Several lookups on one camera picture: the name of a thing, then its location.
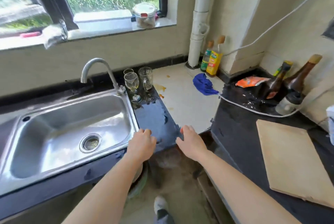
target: faucet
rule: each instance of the faucet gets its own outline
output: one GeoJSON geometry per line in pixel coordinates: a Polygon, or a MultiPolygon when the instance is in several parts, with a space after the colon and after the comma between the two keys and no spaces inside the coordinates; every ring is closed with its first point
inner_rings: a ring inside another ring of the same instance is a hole
{"type": "Polygon", "coordinates": [[[117,84],[117,82],[115,80],[115,77],[113,75],[113,71],[111,70],[111,68],[108,65],[108,63],[104,59],[102,59],[102,58],[93,58],[93,59],[91,59],[90,61],[88,61],[86,63],[86,65],[83,67],[83,70],[82,70],[81,79],[80,79],[81,83],[87,83],[88,71],[89,71],[89,69],[91,68],[91,66],[94,63],[102,63],[102,64],[104,64],[107,67],[108,74],[109,74],[109,76],[111,78],[111,81],[113,82],[114,88],[116,89],[116,94],[118,96],[123,95],[125,93],[124,87],[122,85],[119,86],[117,84]]]}

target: wooden cutting board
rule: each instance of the wooden cutting board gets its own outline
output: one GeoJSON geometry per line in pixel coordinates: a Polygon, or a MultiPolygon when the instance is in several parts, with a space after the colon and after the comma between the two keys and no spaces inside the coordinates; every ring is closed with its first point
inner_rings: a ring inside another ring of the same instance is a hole
{"type": "Polygon", "coordinates": [[[272,190],[334,208],[334,186],[304,129],[257,120],[272,190]]]}

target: drain strainer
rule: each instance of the drain strainer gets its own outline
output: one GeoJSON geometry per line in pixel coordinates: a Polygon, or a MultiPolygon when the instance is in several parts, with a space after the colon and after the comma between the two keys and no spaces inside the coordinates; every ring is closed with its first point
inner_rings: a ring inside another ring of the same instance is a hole
{"type": "Polygon", "coordinates": [[[80,142],[80,151],[90,153],[95,151],[101,144],[101,136],[97,133],[92,133],[84,137],[80,142]]]}

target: sink basin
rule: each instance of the sink basin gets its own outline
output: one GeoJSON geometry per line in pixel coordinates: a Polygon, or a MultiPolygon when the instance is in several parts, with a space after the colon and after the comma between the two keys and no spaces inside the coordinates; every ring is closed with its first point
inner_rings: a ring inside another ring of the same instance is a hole
{"type": "Polygon", "coordinates": [[[127,147],[138,125],[115,90],[18,118],[0,163],[0,195],[127,147]]]}

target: shoe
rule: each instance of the shoe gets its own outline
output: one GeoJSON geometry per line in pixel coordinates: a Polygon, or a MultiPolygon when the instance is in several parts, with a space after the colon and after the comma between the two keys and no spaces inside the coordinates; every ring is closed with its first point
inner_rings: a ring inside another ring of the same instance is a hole
{"type": "Polygon", "coordinates": [[[157,196],[154,200],[154,212],[157,214],[158,210],[165,209],[168,211],[167,201],[162,196],[157,196]]]}

